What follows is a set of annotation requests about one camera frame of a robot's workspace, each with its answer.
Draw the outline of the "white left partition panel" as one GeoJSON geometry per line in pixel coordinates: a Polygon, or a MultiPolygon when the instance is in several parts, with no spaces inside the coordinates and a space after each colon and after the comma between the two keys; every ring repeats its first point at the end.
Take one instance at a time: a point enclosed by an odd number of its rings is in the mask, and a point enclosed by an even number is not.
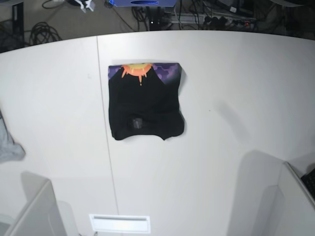
{"type": "Polygon", "coordinates": [[[31,173],[21,173],[26,204],[15,218],[0,214],[2,236],[65,236],[63,220],[51,180],[31,173]]]}

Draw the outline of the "blue box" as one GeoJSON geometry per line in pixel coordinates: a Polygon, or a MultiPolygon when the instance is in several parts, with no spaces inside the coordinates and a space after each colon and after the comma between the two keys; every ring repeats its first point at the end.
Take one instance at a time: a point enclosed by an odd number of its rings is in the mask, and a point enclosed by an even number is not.
{"type": "Polygon", "coordinates": [[[173,7],[177,0],[110,0],[109,2],[116,7],[173,7]]]}

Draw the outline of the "grey cloth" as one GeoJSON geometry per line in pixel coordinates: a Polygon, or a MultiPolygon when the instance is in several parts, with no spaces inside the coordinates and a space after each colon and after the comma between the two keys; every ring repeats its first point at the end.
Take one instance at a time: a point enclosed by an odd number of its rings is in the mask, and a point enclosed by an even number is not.
{"type": "Polygon", "coordinates": [[[21,161],[24,159],[26,153],[22,146],[15,143],[10,135],[2,113],[0,114],[0,163],[21,161]]]}

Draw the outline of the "white right partition panel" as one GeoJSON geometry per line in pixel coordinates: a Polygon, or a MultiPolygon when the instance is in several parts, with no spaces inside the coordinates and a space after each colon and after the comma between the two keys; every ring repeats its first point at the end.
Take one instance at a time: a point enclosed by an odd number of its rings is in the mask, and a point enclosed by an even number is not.
{"type": "Polygon", "coordinates": [[[261,236],[315,234],[315,201],[289,163],[283,164],[278,183],[263,197],[260,216],[261,236]]]}

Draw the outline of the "black keyboard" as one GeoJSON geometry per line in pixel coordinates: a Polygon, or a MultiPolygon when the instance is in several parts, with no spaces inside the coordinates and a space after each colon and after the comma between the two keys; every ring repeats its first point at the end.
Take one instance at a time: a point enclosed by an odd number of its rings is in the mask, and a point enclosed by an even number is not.
{"type": "Polygon", "coordinates": [[[301,180],[312,196],[312,199],[315,200],[315,169],[308,174],[303,175],[301,180]]]}

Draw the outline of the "white partition panel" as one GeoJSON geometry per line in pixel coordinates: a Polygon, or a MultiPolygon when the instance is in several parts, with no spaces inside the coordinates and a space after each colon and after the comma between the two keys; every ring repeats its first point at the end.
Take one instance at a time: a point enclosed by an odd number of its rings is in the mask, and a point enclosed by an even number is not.
{"type": "Polygon", "coordinates": [[[2,236],[65,236],[63,220],[51,180],[31,173],[21,173],[26,204],[15,218],[0,214],[2,236]]]}
{"type": "Polygon", "coordinates": [[[315,201],[289,163],[283,164],[278,183],[263,197],[260,216],[261,236],[315,234],[315,201]]]}

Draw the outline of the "black T-shirt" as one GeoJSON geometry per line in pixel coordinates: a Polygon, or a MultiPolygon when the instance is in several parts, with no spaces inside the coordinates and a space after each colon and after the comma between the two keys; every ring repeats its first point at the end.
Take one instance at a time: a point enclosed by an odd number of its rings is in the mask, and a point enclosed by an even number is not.
{"type": "Polygon", "coordinates": [[[180,136],[185,122],[180,112],[179,63],[138,63],[108,67],[109,123],[112,137],[180,136]]]}

